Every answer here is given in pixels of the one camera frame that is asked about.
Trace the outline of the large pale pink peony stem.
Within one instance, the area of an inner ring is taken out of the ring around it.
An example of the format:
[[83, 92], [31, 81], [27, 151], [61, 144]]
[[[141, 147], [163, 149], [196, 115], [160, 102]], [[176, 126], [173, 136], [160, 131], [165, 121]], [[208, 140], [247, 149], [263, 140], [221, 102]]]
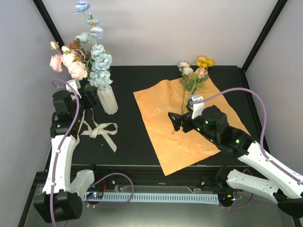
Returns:
[[70, 76], [76, 80], [87, 78], [88, 72], [86, 66], [77, 52], [67, 46], [63, 46], [61, 51], [63, 52], [62, 63], [67, 68]]

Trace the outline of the left small circuit board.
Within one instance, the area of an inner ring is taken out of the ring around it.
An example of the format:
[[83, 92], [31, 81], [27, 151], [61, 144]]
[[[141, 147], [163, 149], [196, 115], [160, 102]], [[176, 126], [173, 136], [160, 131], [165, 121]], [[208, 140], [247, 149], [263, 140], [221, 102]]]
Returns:
[[89, 192], [87, 195], [86, 195], [86, 199], [97, 199], [97, 200], [100, 200], [103, 198], [103, 193], [102, 192]]

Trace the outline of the black right frame post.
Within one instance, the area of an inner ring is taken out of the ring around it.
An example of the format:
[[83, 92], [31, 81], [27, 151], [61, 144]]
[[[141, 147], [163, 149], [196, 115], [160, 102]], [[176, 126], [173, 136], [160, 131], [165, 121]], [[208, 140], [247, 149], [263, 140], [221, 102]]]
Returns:
[[257, 53], [259, 52], [262, 44], [264, 43], [265, 39], [267, 38], [269, 32], [271, 31], [272, 27], [274, 26], [276, 20], [280, 16], [282, 10], [284, 9], [285, 5], [287, 4], [288, 0], [278, 0], [271, 11], [266, 23], [264, 24], [260, 34], [258, 35], [251, 51], [249, 52], [241, 70], [243, 72], [247, 72], [250, 65], [254, 61]]

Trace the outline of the blue poppy flower stem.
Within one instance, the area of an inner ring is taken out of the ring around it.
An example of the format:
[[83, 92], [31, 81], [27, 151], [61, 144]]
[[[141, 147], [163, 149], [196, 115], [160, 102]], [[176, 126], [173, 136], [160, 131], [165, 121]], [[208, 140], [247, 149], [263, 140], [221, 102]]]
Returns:
[[90, 10], [90, 3], [87, 0], [79, 0], [74, 7], [74, 14], [82, 14], [85, 18], [88, 26], [88, 36], [92, 45], [97, 44], [97, 40], [103, 38], [103, 29], [99, 26], [100, 20], [97, 17], [93, 17]]

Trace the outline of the coral rose flower stem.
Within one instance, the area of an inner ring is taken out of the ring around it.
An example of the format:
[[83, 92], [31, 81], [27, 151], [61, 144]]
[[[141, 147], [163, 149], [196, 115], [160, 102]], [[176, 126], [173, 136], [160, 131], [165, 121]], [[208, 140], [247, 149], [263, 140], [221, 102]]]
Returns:
[[76, 40], [70, 42], [71, 52], [76, 55], [77, 59], [83, 62], [86, 58], [84, 51], [81, 49], [80, 43]]

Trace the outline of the pink rose flower stem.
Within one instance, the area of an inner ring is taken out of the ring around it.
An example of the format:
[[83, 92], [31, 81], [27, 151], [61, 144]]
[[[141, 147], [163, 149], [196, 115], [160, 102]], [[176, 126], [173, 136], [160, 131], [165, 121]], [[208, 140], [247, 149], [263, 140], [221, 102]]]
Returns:
[[60, 52], [58, 43], [54, 41], [50, 42], [50, 47], [52, 50], [56, 50], [57, 54], [51, 57], [50, 67], [56, 72], [62, 72], [62, 53]]

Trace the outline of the white ribbed vase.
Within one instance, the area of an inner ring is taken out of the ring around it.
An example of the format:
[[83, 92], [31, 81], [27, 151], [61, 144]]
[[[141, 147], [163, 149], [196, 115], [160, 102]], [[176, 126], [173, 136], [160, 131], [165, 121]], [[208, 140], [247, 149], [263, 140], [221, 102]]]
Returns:
[[113, 90], [108, 91], [97, 90], [98, 98], [105, 113], [112, 115], [118, 111], [118, 105]]

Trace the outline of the orange wrapping paper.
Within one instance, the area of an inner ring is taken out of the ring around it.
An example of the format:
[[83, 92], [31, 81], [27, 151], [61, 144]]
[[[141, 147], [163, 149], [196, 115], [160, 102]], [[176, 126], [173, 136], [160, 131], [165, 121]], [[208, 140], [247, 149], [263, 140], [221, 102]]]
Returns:
[[179, 79], [162, 80], [134, 97], [145, 128], [165, 175], [220, 154], [220, 150], [198, 132], [173, 131], [168, 113], [181, 114], [190, 92]]

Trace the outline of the pastel artificial flower bunch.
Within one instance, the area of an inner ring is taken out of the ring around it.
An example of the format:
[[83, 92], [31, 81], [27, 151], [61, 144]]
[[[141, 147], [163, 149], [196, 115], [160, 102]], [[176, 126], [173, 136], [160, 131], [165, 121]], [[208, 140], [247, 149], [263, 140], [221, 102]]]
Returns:
[[182, 114], [185, 111], [185, 92], [188, 91], [192, 95], [198, 87], [202, 87], [202, 83], [209, 77], [208, 68], [214, 66], [215, 63], [213, 59], [199, 56], [196, 61], [197, 69], [193, 70], [191, 65], [192, 64], [187, 61], [181, 61], [178, 64], [181, 75], [180, 83], [183, 85]]

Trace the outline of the cream printed ribbon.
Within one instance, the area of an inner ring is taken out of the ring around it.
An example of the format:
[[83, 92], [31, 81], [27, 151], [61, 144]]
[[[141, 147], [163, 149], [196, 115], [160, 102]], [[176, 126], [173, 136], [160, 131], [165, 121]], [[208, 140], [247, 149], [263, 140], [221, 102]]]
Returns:
[[80, 126], [78, 129], [78, 138], [76, 140], [76, 146], [80, 142], [80, 136], [89, 136], [92, 139], [96, 139], [98, 135], [102, 135], [102, 137], [105, 139], [107, 144], [110, 146], [113, 152], [116, 152], [117, 145], [114, 143], [114, 141], [111, 139], [111, 135], [116, 135], [118, 132], [118, 125], [116, 123], [101, 123], [98, 124], [94, 120], [94, 112], [91, 109], [89, 109], [92, 113], [92, 121], [95, 125], [95, 128], [91, 128], [91, 126], [87, 123], [85, 120], [86, 111], [84, 110], [83, 115], [81, 117]]

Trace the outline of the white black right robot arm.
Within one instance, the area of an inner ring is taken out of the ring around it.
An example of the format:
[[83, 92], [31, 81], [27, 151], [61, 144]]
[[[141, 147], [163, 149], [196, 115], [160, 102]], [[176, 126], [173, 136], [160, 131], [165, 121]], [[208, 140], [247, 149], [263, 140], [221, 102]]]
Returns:
[[253, 167], [264, 178], [246, 175], [223, 166], [215, 179], [216, 187], [241, 189], [262, 196], [276, 204], [284, 213], [302, 218], [303, 176], [261, 150], [261, 145], [241, 129], [229, 125], [227, 115], [215, 105], [205, 108], [197, 117], [193, 111], [180, 115], [168, 113], [176, 131], [195, 130], [221, 152], [230, 154]]

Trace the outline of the light blue peony stem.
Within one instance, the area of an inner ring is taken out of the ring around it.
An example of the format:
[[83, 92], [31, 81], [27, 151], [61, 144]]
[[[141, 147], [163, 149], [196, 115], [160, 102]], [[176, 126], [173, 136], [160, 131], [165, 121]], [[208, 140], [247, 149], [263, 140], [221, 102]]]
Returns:
[[92, 45], [87, 32], [82, 32], [75, 37], [80, 43], [86, 58], [83, 63], [88, 72], [88, 81], [91, 86], [98, 90], [108, 91], [111, 87], [110, 66], [112, 64], [112, 55], [102, 44]]

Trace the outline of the right small circuit board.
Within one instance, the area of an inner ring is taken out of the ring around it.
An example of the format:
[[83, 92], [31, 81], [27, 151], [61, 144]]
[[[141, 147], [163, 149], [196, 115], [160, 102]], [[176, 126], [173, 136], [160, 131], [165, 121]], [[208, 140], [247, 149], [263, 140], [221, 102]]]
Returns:
[[237, 200], [237, 196], [234, 194], [219, 194], [218, 200], [220, 201], [235, 201]]

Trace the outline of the black frame post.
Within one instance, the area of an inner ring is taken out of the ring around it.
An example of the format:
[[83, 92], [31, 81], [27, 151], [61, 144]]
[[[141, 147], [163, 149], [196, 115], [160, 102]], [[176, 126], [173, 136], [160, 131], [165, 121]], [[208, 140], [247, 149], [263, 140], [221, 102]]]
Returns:
[[260, 34], [258, 35], [251, 51], [249, 52], [241, 70], [243, 72], [247, 72], [250, 65], [254, 61], [257, 53], [259, 52], [262, 44], [264, 43], [265, 39], [267, 38], [269, 32], [271, 31], [272, 27], [274, 26], [276, 20], [280, 16], [282, 10], [284, 9], [285, 5], [287, 4], [288, 0], [278, 0], [271, 11], [266, 23], [264, 24]]
[[64, 45], [64, 41], [55, 26], [46, 6], [44, 5], [42, 0], [33, 0], [38, 12], [40, 13], [43, 21], [45, 22], [46, 26], [48, 27], [50, 33], [52, 34], [54, 40], [58, 42], [59, 46], [62, 47]]

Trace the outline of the small circuit board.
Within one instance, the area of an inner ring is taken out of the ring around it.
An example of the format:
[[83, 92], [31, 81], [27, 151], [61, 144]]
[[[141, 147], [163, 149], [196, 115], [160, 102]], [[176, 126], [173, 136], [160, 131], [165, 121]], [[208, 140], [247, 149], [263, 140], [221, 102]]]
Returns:
[[100, 200], [103, 198], [103, 193], [102, 192], [89, 192], [87, 195], [86, 195], [86, 199], [97, 199], [97, 200]]
[[219, 194], [218, 200], [220, 201], [235, 201], [237, 200], [237, 196], [234, 194]]

